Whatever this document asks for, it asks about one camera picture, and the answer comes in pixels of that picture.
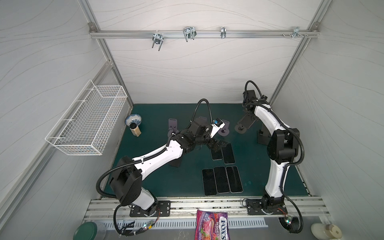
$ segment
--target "purple candy bag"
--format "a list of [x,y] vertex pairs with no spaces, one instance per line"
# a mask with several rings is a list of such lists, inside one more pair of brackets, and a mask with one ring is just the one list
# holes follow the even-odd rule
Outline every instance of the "purple candy bag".
[[230,240],[228,214],[197,210],[195,240]]

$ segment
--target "smartphone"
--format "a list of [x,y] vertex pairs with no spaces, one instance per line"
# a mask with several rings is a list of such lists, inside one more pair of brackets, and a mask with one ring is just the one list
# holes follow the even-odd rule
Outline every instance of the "smartphone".
[[214,167],[216,188],[218,193],[229,192],[229,184],[225,167]]
[[223,154],[221,153],[221,149],[217,152],[214,152],[212,149],[211,149],[211,156],[212,156],[212,160],[221,160],[223,159]]
[[225,164],[235,163],[235,156],[233,154],[232,144],[228,143],[226,147],[223,147],[221,149],[221,151],[223,152],[223,159]]
[[241,184],[240,174],[236,166],[229,166],[225,168],[227,171],[229,188],[231,193],[243,192],[243,185]]
[[206,196],[216,195],[217,191],[214,170],[212,168],[209,168],[203,169],[201,172],[203,174],[204,194]]

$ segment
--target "green table surface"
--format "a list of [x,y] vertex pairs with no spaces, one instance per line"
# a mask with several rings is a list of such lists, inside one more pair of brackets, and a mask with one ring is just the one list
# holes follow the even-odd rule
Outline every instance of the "green table surface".
[[[175,118],[178,130],[188,126],[196,104],[135,104],[132,113],[142,117],[139,137],[134,136],[129,127],[126,128],[113,166],[127,155],[130,158],[149,153],[164,145],[167,141],[168,119]],[[216,166],[237,166],[243,184],[243,192],[217,194],[216,196],[260,196],[268,181],[270,159],[266,145],[257,143],[257,132],[262,122],[255,122],[244,134],[234,130],[236,123],[245,114],[241,104],[211,104],[212,118],[220,118],[230,122],[229,135],[223,139],[232,144],[235,164],[224,164],[223,160],[213,161],[207,146],[196,147],[183,156],[180,167],[165,164],[155,170],[143,181],[143,187],[157,197],[202,197],[204,196],[202,169]],[[206,104],[201,104],[196,113],[207,117],[209,112]],[[109,185],[105,191],[113,193]],[[296,168],[291,167],[285,182],[285,192],[290,196],[307,196],[308,193],[300,179]]]

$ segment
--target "patterned bowl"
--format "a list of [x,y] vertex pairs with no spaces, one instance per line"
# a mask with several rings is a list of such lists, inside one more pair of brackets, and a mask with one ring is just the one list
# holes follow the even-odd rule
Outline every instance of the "patterned bowl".
[[127,126],[129,126],[133,122],[136,123],[137,126],[139,126],[141,124],[141,116],[137,113],[134,113],[134,114],[129,115],[125,119],[125,125],[127,125]]

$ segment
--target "wire basket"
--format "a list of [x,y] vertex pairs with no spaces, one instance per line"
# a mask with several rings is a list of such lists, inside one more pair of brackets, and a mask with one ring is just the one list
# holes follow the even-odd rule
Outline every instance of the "wire basket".
[[127,99],[122,86],[91,86],[84,87],[79,96],[85,98],[75,100],[45,138],[67,155],[101,155]]

